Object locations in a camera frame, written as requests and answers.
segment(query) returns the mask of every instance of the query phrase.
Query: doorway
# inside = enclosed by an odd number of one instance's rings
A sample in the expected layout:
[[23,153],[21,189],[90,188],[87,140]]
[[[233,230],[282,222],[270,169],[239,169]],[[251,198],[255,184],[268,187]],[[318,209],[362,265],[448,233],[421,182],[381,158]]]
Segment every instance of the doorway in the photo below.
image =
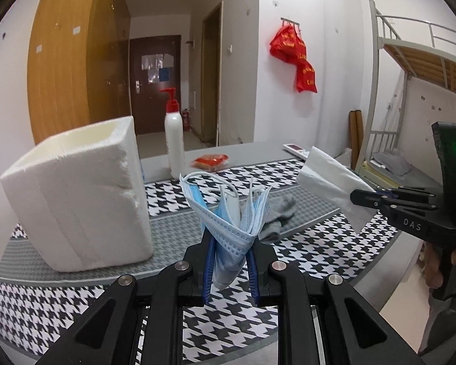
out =
[[201,140],[218,144],[222,5],[203,21],[201,45]]
[[130,40],[130,95],[135,134],[164,132],[168,95],[175,87],[181,106],[181,36],[165,35]]

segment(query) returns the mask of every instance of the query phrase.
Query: white foam container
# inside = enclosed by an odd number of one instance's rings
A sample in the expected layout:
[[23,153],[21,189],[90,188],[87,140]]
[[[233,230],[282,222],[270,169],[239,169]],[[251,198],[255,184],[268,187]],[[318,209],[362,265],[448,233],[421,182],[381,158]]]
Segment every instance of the white foam container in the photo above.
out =
[[131,116],[49,137],[0,179],[32,245],[54,270],[123,265],[153,254]]

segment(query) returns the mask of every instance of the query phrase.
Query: houndstooth tablecloth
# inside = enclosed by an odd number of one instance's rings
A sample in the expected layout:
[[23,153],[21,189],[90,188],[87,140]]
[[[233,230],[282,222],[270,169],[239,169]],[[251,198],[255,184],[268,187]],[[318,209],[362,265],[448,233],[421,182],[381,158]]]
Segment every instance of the houndstooth tablecloth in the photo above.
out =
[[[299,219],[321,223],[305,227],[293,222],[297,233],[274,244],[278,257],[315,277],[339,273],[348,280],[359,275],[390,243],[397,231],[388,226],[380,214],[356,235],[348,221],[334,205],[305,193],[295,183],[302,168],[299,159],[289,159],[220,171],[242,195],[248,194],[251,178],[256,185],[273,188],[272,196],[291,193],[303,212]],[[196,178],[205,201],[217,202],[213,193],[217,184]],[[148,262],[79,273],[58,273],[50,269],[18,225],[0,263],[0,339],[30,357],[39,358],[95,299],[108,283],[123,273],[137,277],[150,275],[182,258],[185,248],[198,242],[197,235],[184,237],[177,248],[171,239],[162,241],[173,226],[198,228],[197,217],[189,211],[178,182],[159,181],[145,185],[151,215],[156,255]],[[251,303],[246,268],[234,283],[215,291],[204,308],[184,312],[183,360],[200,362],[269,340],[277,332],[277,309],[254,308]],[[140,340],[137,361],[140,363]]]

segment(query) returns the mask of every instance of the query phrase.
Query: white bottle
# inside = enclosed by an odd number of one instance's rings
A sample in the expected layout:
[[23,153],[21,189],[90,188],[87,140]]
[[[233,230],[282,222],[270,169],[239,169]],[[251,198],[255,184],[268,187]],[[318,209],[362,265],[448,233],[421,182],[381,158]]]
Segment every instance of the white bottle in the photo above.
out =
[[179,179],[184,174],[184,134],[182,117],[179,114],[179,103],[175,97],[175,87],[166,88],[161,92],[168,92],[170,99],[166,104],[166,118],[164,126],[166,130],[167,155],[169,167],[173,179]]

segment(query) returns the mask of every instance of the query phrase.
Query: red bottle cap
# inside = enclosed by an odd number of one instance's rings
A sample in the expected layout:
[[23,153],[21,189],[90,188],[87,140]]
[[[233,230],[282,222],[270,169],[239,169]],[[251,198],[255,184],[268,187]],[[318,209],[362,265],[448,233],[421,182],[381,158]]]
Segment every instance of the red bottle cap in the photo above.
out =
[[174,98],[175,97],[175,87],[167,87],[161,92],[167,92],[169,94],[170,99],[168,99],[166,104],[166,113],[170,112],[179,112],[179,103]]

